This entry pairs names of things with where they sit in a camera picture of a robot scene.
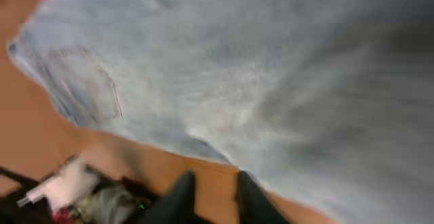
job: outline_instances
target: orange surface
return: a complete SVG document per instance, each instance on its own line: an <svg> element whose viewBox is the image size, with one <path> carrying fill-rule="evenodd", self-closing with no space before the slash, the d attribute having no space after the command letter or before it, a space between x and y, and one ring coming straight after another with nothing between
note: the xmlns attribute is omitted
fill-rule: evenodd
<svg viewBox="0 0 434 224"><path fill-rule="evenodd" d="M89 163L111 177L126 175L165 193L189 168L197 175L197 207L217 223L237 223L233 201L237 169L189 159L153 147L78 129L56 114L47 93L9 60L6 41L19 30L40 0L0 0L0 165L40 179L69 156L83 152ZM14 188L0 177L0 190ZM297 223L334 223L322 214L271 194L282 212Z"/></svg>

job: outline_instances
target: gray cloth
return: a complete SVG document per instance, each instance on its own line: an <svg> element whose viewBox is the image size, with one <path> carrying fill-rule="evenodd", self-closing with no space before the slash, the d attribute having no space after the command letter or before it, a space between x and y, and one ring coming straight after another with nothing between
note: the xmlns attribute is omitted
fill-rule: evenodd
<svg viewBox="0 0 434 224"><path fill-rule="evenodd" d="M58 112L230 162L345 223L432 223L433 0L46 0L9 46Z"/></svg>

